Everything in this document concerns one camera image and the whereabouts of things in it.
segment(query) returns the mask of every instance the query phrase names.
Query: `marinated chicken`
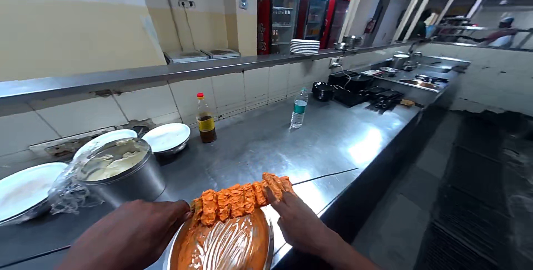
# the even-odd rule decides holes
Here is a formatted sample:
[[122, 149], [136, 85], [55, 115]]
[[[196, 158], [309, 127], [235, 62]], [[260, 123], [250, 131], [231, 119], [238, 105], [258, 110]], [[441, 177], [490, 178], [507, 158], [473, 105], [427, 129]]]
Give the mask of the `marinated chicken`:
[[272, 191], [277, 201], [283, 198], [283, 192], [295, 194], [289, 177], [277, 177], [265, 172], [262, 181], [242, 186], [237, 184], [218, 192], [204, 191], [202, 197], [193, 200], [191, 204], [195, 212], [192, 225], [202, 223], [205, 226], [211, 226], [218, 220], [224, 222], [230, 218], [251, 214], [256, 208], [269, 204], [267, 188]]
[[215, 223], [217, 219], [217, 199], [214, 190], [207, 190], [202, 193], [202, 224], [209, 226]]

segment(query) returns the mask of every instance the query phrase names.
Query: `person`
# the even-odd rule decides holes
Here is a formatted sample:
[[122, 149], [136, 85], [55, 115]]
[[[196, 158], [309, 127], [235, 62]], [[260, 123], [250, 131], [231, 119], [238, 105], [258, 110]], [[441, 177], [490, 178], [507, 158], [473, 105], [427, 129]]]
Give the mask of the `person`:
[[473, 38], [470, 36], [460, 36], [464, 39], [473, 40], [480, 43], [480, 46], [492, 46], [499, 48], [510, 48], [513, 45], [514, 37], [518, 33], [515, 28], [512, 28], [514, 17], [505, 17], [498, 24], [500, 30], [491, 33], [484, 38]]
[[[334, 231], [330, 230], [299, 197], [283, 193], [276, 201], [267, 196], [279, 213], [283, 237], [294, 248], [317, 255], [335, 269], [377, 269]], [[106, 215], [72, 245], [57, 270], [145, 269], [170, 243], [190, 217], [189, 205], [177, 202], [136, 200]]]
[[411, 36], [409, 40], [418, 40], [418, 39], [425, 39], [426, 38], [426, 20], [430, 18], [430, 16], [433, 14], [431, 12], [431, 9], [425, 9], [422, 12], [422, 15], [420, 15], [420, 19], [416, 22], [415, 28], [413, 29], [413, 32], [411, 33]]

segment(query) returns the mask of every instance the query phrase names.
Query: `fire extinguisher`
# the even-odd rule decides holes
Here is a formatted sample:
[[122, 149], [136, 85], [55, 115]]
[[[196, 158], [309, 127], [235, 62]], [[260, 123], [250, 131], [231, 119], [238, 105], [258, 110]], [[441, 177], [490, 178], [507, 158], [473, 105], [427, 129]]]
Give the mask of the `fire extinguisher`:
[[374, 26], [376, 25], [377, 20], [371, 19], [368, 23], [366, 28], [364, 29], [365, 34], [370, 34], [374, 31]]

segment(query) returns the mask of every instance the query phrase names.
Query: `bottle label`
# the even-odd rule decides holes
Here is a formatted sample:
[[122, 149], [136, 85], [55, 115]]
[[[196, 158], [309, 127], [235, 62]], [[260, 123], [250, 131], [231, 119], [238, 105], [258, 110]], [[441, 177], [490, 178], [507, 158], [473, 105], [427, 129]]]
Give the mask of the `bottle label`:
[[305, 106], [299, 106], [297, 104], [294, 104], [294, 112], [296, 114], [303, 114], [305, 112]]
[[198, 129], [200, 131], [211, 131], [215, 128], [215, 119], [198, 120]]

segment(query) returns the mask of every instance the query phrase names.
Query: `oil bottle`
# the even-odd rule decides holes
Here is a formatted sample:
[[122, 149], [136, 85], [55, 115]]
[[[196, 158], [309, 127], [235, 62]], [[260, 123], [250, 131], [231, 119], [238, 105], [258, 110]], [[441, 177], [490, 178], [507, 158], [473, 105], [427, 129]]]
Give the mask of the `oil bottle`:
[[200, 139], [203, 143], [211, 143], [217, 139], [215, 132], [215, 119], [213, 113], [207, 102], [204, 100], [203, 93], [196, 94], [198, 98], [198, 114], [196, 120], [198, 121], [198, 130], [200, 130]]

